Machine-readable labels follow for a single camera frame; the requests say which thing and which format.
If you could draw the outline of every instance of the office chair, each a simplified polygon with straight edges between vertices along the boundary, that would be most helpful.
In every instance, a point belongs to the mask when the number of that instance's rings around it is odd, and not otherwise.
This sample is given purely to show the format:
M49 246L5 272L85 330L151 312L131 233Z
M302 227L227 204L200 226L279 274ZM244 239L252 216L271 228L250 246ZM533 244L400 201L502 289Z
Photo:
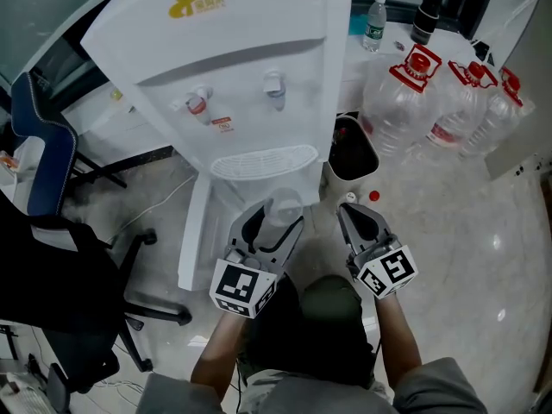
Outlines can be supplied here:
M61 212L67 181L77 171L75 160L81 160L96 175L104 176L126 188L119 178L77 151L75 129L50 103L28 72L22 73L11 86L11 127L17 136L37 136L44 141L44 153L38 165L27 213L30 216L51 216Z
M43 329L60 361L50 368L47 391L58 412L66 411L71 392L87 392L118 372L112 351L117 336L140 371L153 370L152 362L140 357L127 325L139 330L143 322L127 313L181 326L191 321L187 309L172 314L124 298L141 244L157 242L152 230L135 237L117 268L106 252L110 246L86 224L60 216L27 216L3 194L0 216L0 319Z

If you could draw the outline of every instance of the black thermos bottle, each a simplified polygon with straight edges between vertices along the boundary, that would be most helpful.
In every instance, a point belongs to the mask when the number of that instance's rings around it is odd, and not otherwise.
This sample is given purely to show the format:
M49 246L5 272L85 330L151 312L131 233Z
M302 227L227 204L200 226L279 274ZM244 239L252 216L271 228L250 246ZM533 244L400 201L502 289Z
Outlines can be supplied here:
M421 45L427 45L439 20L442 0L423 0L417 7L411 38Z

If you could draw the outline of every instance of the gray sleeve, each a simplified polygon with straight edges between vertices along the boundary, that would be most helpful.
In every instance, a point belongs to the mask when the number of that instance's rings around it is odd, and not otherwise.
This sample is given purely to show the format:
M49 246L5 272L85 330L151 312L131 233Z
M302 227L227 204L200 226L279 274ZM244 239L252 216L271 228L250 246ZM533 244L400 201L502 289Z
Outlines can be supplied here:
M221 414L218 396L209 386L150 374L136 414Z
M486 414L485 406L450 357L408 373L398 383L393 406L400 414Z

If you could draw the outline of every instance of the yellow logo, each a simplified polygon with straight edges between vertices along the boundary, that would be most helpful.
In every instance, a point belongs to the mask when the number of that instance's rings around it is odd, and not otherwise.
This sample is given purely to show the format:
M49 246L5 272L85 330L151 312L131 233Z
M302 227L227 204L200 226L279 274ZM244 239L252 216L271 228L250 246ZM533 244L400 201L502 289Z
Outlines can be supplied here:
M196 13L226 6L224 0L176 0L169 9L169 16L172 18L191 17Z

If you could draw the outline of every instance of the person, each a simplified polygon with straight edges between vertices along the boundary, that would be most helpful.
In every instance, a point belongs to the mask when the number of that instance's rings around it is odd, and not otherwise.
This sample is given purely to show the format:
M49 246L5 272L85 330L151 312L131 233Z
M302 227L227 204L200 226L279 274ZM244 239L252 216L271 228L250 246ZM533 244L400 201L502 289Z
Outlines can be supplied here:
M285 275L254 320L221 317L190 382L150 375L137 413L223 412L236 362L247 383L238 411L244 414L486 413L454 359L422 363L396 293L376 299L375 308L392 403L374 380L377 351L350 282L326 276L299 297Z

